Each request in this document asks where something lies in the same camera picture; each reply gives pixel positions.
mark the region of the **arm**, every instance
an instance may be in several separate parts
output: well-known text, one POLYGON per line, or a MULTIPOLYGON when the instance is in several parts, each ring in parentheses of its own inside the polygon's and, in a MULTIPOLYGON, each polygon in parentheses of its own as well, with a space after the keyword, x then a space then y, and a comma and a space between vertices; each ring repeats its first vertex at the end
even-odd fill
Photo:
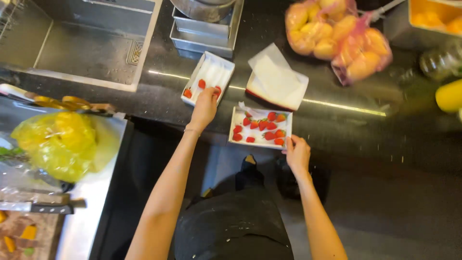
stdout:
POLYGON ((310 147, 303 138, 287 138, 287 163, 298 182, 313 260, 348 259, 342 242, 319 200, 308 172, 310 147))
POLYGON ((191 122, 149 196, 125 259, 167 259, 197 140, 217 111, 213 95, 217 91, 207 88, 199 95, 191 122))

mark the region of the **stacked metal tray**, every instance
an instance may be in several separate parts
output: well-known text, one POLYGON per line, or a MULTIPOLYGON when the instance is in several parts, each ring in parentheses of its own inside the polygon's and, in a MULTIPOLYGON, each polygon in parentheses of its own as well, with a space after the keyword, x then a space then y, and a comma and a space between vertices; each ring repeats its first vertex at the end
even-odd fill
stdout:
POLYGON ((177 49, 232 58, 244 0, 237 0, 229 15, 217 23, 207 23, 186 17, 176 8, 170 39, 177 49))

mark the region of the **knife handle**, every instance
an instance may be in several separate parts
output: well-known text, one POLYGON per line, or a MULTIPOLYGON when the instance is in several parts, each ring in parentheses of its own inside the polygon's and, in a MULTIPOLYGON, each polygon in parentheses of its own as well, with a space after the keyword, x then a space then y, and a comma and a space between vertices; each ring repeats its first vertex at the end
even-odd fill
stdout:
POLYGON ((63 204, 54 204, 54 203, 37 203, 32 204, 30 208, 31 212, 36 213, 52 213, 52 214, 74 214, 74 208, 70 205, 63 205, 63 204))

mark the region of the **sink drain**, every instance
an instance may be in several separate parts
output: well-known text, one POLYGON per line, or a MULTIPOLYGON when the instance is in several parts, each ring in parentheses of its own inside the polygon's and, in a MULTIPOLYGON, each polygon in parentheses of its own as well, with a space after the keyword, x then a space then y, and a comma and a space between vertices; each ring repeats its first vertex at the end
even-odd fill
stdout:
POLYGON ((132 44, 130 52, 127 56, 127 63, 130 65, 138 65, 140 60, 141 50, 143 49, 143 42, 136 41, 132 44))

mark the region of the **hand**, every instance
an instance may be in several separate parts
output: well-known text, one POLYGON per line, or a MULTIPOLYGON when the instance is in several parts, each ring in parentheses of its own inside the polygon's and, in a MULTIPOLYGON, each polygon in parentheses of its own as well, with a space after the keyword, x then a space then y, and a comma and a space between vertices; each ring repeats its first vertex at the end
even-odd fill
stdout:
POLYGON ((311 176, 308 172, 308 164, 310 162, 311 148, 306 143, 305 139, 296 135, 286 137, 287 150, 282 151, 287 155, 287 164, 289 164, 295 178, 304 180, 311 176))
POLYGON ((208 87, 199 94, 194 107, 191 122, 186 129, 196 130, 200 133, 210 124, 217 112, 217 95, 219 90, 214 87, 208 87))

